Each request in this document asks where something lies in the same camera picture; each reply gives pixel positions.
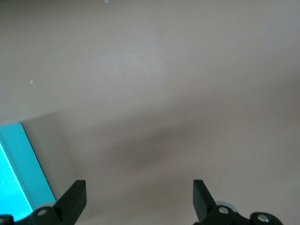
background wall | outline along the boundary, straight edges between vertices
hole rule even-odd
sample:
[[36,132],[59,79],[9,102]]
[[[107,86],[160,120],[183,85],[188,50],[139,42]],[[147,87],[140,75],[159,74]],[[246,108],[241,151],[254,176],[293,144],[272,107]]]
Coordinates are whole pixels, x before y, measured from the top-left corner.
[[0,1],[0,123],[78,224],[191,225],[216,200],[297,224],[298,0]]

screw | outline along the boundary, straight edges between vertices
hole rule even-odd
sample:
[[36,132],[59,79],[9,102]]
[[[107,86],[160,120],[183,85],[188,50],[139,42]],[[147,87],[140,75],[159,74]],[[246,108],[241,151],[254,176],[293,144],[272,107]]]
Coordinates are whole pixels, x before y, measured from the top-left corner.
[[37,213],[38,216],[42,216],[44,214],[46,214],[47,210],[41,210]]
[[257,216],[257,218],[260,220],[260,221],[262,221],[262,222],[268,222],[269,221],[269,219],[265,216],[265,215],[263,215],[263,214],[259,214],[258,216]]
[[228,214],[228,213],[229,213],[228,209],[225,208],[225,207],[220,207],[220,208],[219,208],[219,212],[220,212],[220,213],[223,213],[223,214]]

